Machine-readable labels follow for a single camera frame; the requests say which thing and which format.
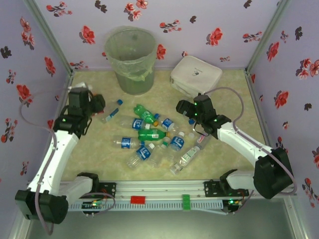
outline lavender wall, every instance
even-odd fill
[[[108,69],[106,33],[121,25],[155,36],[157,67],[174,67],[183,52],[221,68],[246,67],[279,0],[35,1],[71,66]]]
[[[251,70],[272,140],[288,152],[310,238],[319,233],[318,11],[316,0],[292,1]]]
[[[15,194],[36,174],[49,139],[47,132],[22,121],[20,100],[62,88],[67,72],[23,1],[1,3],[0,28],[0,238],[6,239],[17,212]],[[60,93],[34,97],[24,106],[24,115],[49,127]]]

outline green bottle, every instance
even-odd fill
[[[157,141],[165,136],[169,137],[168,132],[163,132],[159,129],[152,128],[152,129],[142,129],[139,131],[139,140],[140,141]]]
[[[146,123],[151,123],[155,127],[159,124],[159,122],[156,121],[156,119],[154,118],[153,114],[140,104],[136,105],[136,107],[134,108],[134,113],[137,114]]]

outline white box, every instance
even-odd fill
[[[170,85],[188,97],[212,90],[222,70],[193,56],[185,56],[170,74]]]

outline beige floor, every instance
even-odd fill
[[[134,116],[133,107],[140,103],[154,114],[170,116],[185,132],[190,132],[187,118],[175,110],[183,94],[169,85],[169,75],[170,71],[157,71],[154,86],[141,96],[125,94],[120,89],[114,72],[78,72],[73,84],[87,82],[93,86],[94,92],[103,94],[106,101],[121,98],[124,103],[120,107],[120,114]],[[240,93],[244,99],[245,112],[238,126],[258,141],[264,142],[243,71],[225,70],[218,86],[232,87]],[[232,92],[217,91],[211,98],[218,114],[224,114],[231,119],[239,115],[240,101]],[[100,180],[212,179],[219,178],[233,168],[253,169],[236,150],[213,138],[201,154],[177,176],[169,171],[171,163],[168,161],[164,161],[160,168],[151,168],[143,163],[137,169],[131,170],[125,162],[134,151],[113,148],[114,135],[137,136],[137,132],[120,128],[116,124],[116,116],[106,124],[93,119],[87,135],[81,137],[75,146],[62,180],[73,180],[80,172],[97,173]],[[185,139],[184,151],[194,144],[194,139]]]

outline water bottle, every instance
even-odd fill
[[[183,146],[184,146],[184,132],[179,132],[177,136],[175,136],[170,144],[169,144],[169,153],[168,155],[168,159],[172,162],[174,162],[174,158],[176,155],[176,152],[180,151]]]
[[[140,104],[136,105],[134,108],[134,113],[137,114],[141,119],[145,120],[146,123],[151,123],[155,127],[159,124],[159,122],[157,122],[154,118],[153,114]]]
[[[142,119],[137,119],[131,116],[121,116],[119,119],[120,126],[123,128],[132,128],[135,130],[140,130],[140,129],[149,129],[150,124],[146,123]]]
[[[163,129],[167,131],[178,131],[178,126],[168,117],[160,115],[160,114],[155,114],[154,117],[156,118],[157,121],[161,123],[161,126]]]
[[[140,141],[158,141],[166,136],[169,137],[168,132],[163,132],[157,128],[141,129],[139,131]]]
[[[136,168],[141,162],[147,160],[150,157],[154,147],[155,146],[152,143],[140,147],[138,150],[136,150],[134,155],[129,158],[126,164],[132,169]]]
[[[166,149],[170,143],[169,137],[164,137],[161,145],[158,145],[154,148],[151,156],[147,160],[148,164],[154,168],[158,168],[164,155],[166,153]]]
[[[170,171],[172,174],[176,175],[179,173],[184,167],[186,167],[190,161],[192,161],[197,155],[199,154],[200,150],[203,150],[209,140],[211,139],[211,135],[208,136],[203,136],[201,135],[197,140],[194,145],[189,151],[187,151],[180,159],[179,162],[174,164],[171,168]]]
[[[119,106],[123,104],[122,100],[117,100],[116,102],[110,102],[107,104],[103,111],[96,113],[96,117],[102,123],[110,121],[110,119],[119,112]]]
[[[137,137],[122,137],[122,136],[114,136],[113,137],[113,146],[115,148],[140,148],[144,146],[144,141],[139,141]]]

